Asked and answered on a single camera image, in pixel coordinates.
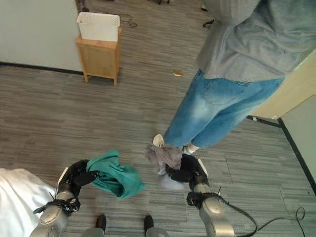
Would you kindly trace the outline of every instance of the wooden cabinet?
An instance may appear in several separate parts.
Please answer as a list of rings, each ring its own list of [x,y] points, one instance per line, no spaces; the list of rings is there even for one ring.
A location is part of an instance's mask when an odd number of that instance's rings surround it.
[[[86,82],[89,82],[89,76],[96,76],[113,79],[114,86],[117,85],[121,33],[122,29],[119,29],[117,42],[88,40],[78,36],[76,45]]]

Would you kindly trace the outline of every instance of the baseboard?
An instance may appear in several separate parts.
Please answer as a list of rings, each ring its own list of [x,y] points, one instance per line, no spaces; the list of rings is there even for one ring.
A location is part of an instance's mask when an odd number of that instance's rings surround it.
[[[270,122],[270,121],[266,121],[262,118],[257,118],[255,116],[252,116],[252,115],[248,115],[247,116],[247,119],[251,119],[251,120],[254,120],[254,121],[257,121],[257,122],[260,122],[260,123],[264,123],[264,124],[267,124],[267,125],[271,125],[273,127],[281,127],[280,124],[276,123],[276,122]]]
[[[20,64],[20,63],[0,62],[0,66],[13,66],[13,67],[21,67],[21,68],[33,68],[33,69],[53,71],[53,72],[59,72],[59,73],[70,73],[70,74],[83,75],[83,72],[81,72],[81,71],[67,70],[67,69],[61,69],[61,68],[42,67],[42,66]]]
[[[306,175],[306,177],[307,177],[307,179],[308,179],[308,181],[309,181],[309,183],[310,183],[310,185],[311,185],[311,187],[312,187],[312,189],[314,191],[314,194],[316,196],[316,183],[315,183],[315,180],[314,180],[310,170],[308,169],[308,167],[307,167],[307,165],[306,165],[306,163],[305,163],[300,151],[298,150],[298,148],[297,148],[297,146],[296,146],[291,134],[287,130],[283,120],[281,118],[279,118],[278,122],[279,122],[279,124],[280,124],[280,126],[281,126],[281,128],[282,128],[282,130],[283,130],[288,142],[290,143],[290,145],[291,145],[291,147],[292,147],[292,149],[293,149],[293,151],[294,151],[294,153],[296,155],[296,158],[298,159],[299,163],[301,164],[301,167],[302,167],[302,169],[303,169],[303,171],[304,171],[304,173],[305,173],[305,175]]]

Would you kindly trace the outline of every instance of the white wall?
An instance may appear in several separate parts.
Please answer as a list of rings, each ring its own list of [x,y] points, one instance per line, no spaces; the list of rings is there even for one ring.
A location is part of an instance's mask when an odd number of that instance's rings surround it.
[[[0,0],[0,61],[82,71],[75,0]]]
[[[286,113],[282,120],[316,180],[316,96]]]

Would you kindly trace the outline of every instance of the white storage bin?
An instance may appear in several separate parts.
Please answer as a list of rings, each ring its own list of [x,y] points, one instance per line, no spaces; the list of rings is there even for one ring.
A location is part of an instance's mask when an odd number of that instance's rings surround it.
[[[80,12],[77,23],[85,40],[118,41],[119,16],[117,15]]]

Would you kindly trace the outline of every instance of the green towel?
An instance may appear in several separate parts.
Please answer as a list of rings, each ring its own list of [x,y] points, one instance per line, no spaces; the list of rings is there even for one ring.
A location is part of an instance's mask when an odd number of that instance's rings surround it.
[[[118,151],[109,151],[91,159],[86,170],[98,170],[99,176],[92,184],[104,191],[110,191],[119,199],[136,195],[145,188],[140,174],[133,166],[119,164]]]

